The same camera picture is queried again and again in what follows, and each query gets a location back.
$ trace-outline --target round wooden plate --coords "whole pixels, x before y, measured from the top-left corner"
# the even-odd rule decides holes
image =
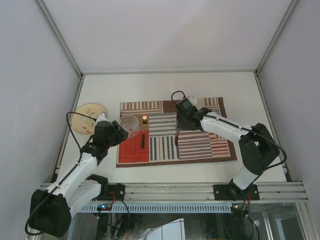
[[[107,110],[100,104],[90,103],[79,107],[75,112],[96,119],[100,113],[106,113]],[[96,122],[85,116],[73,114],[71,126],[77,133],[93,134],[95,132]]]

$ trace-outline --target white table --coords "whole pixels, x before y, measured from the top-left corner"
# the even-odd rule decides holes
[[[77,108],[97,103],[107,109],[109,120],[119,120],[121,102],[169,100],[182,90],[196,98],[223,97],[226,115],[238,123],[270,125],[252,72],[224,73],[151,73],[87,75]],[[75,133],[81,146],[89,135]],[[235,145],[238,161],[116,168],[117,147],[109,149],[95,173],[110,183],[221,183],[229,182],[242,167],[240,149]],[[59,175],[78,160],[79,150],[69,135]],[[282,166],[267,170],[259,182],[285,182]]]

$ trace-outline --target metal grille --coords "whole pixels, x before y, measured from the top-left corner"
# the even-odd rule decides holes
[[[103,203],[88,203],[80,213],[127,213],[126,206],[122,203],[115,203],[111,211],[98,210]],[[152,213],[231,213],[231,203],[127,203],[129,212],[132,214]]]

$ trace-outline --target striped placemat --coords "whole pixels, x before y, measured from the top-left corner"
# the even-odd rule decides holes
[[[197,108],[209,108],[227,117],[222,97],[198,98]],[[121,115],[139,119],[147,115],[145,146],[141,148],[142,131],[118,147],[117,168],[153,165],[215,163],[237,160],[232,142],[205,131],[180,131],[175,146],[176,108],[171,101],[121,103]]]

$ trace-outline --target patchwork mat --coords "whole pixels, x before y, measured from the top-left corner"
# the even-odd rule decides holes
[[[197,108],[202,107],[227,117],[222,97],[198,98]],[[233,143],[214,133],[180,130],[175,146],[177,114],[171,101],[123,102],[121,115],[127,114],[138,118],[140,132],[119,145],[117,168],[237,160]],[[147,115],[147,125],[141,148],[143,115]]]

